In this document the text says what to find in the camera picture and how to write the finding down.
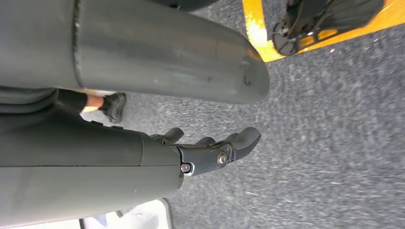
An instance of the yellow tape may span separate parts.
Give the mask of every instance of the yellow tape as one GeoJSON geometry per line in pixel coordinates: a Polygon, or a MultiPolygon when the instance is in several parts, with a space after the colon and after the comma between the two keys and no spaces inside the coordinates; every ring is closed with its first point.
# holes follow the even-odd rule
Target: yellow tape
{"type": "MultiPolygon", "coordinates": [[[[270,62],[284,58],[285,56],[278,54],[274,48],[273,42],[267,40],[267,29],[263,14],[262,1],[242,0],[242,3],[245,12],[247,37],[260,53],[262,59],[265,62],[270,62]]],[[[405,0],[385,0],[383,9],[368,25],[320,42],[301,50],[300,52],[314,50],[402,23],[405,23],[405,0]]]]}

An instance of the gray carpet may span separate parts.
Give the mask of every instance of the gray carpet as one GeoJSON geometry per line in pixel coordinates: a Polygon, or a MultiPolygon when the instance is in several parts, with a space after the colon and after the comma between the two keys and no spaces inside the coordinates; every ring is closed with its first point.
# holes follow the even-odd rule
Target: gray carpet
{"type": "MultiPolygon", "coordinates": [[[[268,24],[281,18],[281,3],[263,4],[268,24]]],[[[245,33],[239,1],[196,14],[245,33]]],[[[131,94],[127,129],[179,126],[182,142],[247,126],[263,135],[244,160],[185,179],[168,197],[174,228],[403,229],[404,36],[400,25],[270,62],[270,93],[253,105],[131,94]]]]}

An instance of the person's leg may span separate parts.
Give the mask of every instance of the person's leg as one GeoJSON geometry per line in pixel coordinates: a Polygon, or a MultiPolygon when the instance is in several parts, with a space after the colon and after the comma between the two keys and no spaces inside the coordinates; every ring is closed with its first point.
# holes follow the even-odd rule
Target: person's leg
{"type": "Polygon", "coordinates": [[[112,123],[122,121],[127,98],[124,93],[116,93],[105,97],[97,97],[71,90],[59,89],[58,101],[69,104],[78,113],[100,110],[112,123]]]}

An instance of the metal screw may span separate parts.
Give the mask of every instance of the metal screw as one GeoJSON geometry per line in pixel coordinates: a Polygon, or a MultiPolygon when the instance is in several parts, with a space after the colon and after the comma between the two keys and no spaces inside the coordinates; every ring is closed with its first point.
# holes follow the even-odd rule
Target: metal screw
{"type": "Polygon", "coordinates": [[[191,166],[189,164],[182,164],[180,169],[182,172],[187,173],[191,170],[191,166]]]}
{"type": "Polygon", "coordinates": [[[220,154],[218,154],[218,159],[217,159],[217,163],[219,166],[225,166],[226,161],[227,161],[227,157],[226,154],[224,152],[221,152],[220,154]]]}

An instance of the black machine part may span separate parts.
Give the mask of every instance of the black machine part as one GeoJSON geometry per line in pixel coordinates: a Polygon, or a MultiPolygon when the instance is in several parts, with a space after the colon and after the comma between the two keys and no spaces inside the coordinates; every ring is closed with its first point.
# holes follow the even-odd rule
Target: black machine part
{"type": "Polygon", "coordinates": [[[4,0],[0,86],[253,103],[268,70],[241,34],[148,0],[4,0]]]}
{"type": "Polygon", "coordinates": [[[87,122],[55,103],[0,114],[0,228],[127,209],[180,188],[184,176],[248,155],[260,139],[249,127],[215,142],[176,144],[183,131],[148,136],[87,122]]]}
{"type": "Polygon", "coordinates": [[[384,0],[289,0],[273,28],[276,50],[289,56],[309,46],[367,25],[384,0]]]}

